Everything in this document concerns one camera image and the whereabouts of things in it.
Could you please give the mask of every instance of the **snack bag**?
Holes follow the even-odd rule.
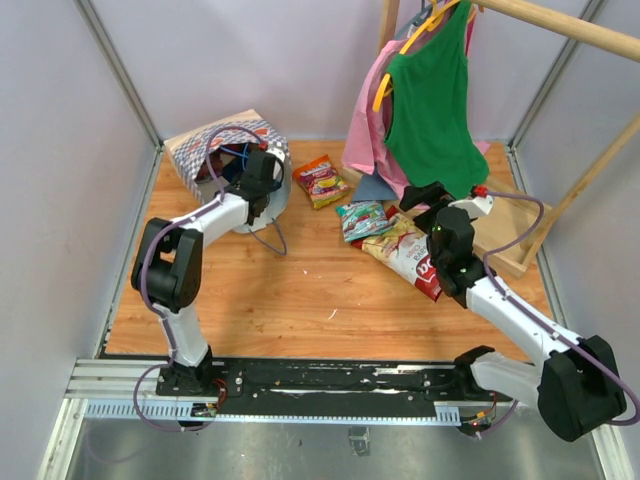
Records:
[[[373,255],[434,302],[442,293],[427,251],[427,237],[413,221],[391,207],[387,218],[392,227],[381,235],[356,240],[352,245]]]
[[[357,202],[336,207],[345,242],[386,232],[391,224],[380,202]]]
[[[307,191],[316,209],[344,197],[351,188],[331,164],[328,155],[297,168],[293,178]]]

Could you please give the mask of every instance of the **wooden table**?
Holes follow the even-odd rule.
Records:
[[[343,142],[291,142],[294,167],[323,154],[339,165]],[[491,172],[512,184],[501,144],[487,153]],[[488,321],[450,298],[432,302],[373,257],[346,244],[334,207],[316,211],[293,186],[279,218],[289,246],[280,257],[250,235],[228,233],[204,254],[197,309],[214,355],[448,360],[481,345],[523,360]],[[146,218],[173,218],[197,207],[164,159]],[[260,232],[278,245],[273,226]],[[549,313],[536,266],[508,279],[525,300]],[[129,282],[107,353],[164,354],[155,316]]]

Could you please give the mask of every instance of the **wooden rod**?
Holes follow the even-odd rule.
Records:
[[[400,0],[384,0],[382,6],[382,21],[380,22],[380,36],[378,38],[378,52],[393,38],[398,23],[398,9]]]
[[[560,203],[551,209],[549,215],[545,215],[540,226],[530,237],[530,240],[525,243],[525,248],[529,247],[529,251],[525,258],[525,265],[527,262],[533,260],[536,252],[542,245],[542,242],[547,237],[549,230],[553,224],[560,218],[567,208],[575,201],[576,198],[587,188],[591,182],[593,182],[598,175],[605,169],[607,165],[613,160],[616,155],[629,143],[629,141],[640,132],[640,112],[629,122],[629,124],[620,132],[618,137],[609,144],[602,155],[600,155],[587,169],[586,172],[573,184],[567,194],[564,196]]]
[[[640,39],[525,0],[471,0],[510,17],[640,62]]]

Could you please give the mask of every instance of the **red and white chip bag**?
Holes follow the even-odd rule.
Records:
[[[435,302],[442,288],[431,265],[427,236],[396,207],[386,213],[392,225],[390,230],[356,240],[351,245],[373,255]]]

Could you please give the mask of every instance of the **red connector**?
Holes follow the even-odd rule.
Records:
[[[489,189],[484,185],[477,185],[473,187],[473,189],[471,190],[471,193],[473,193],[473,195],[476,197],[487,198],[487,195],[489,194]]]

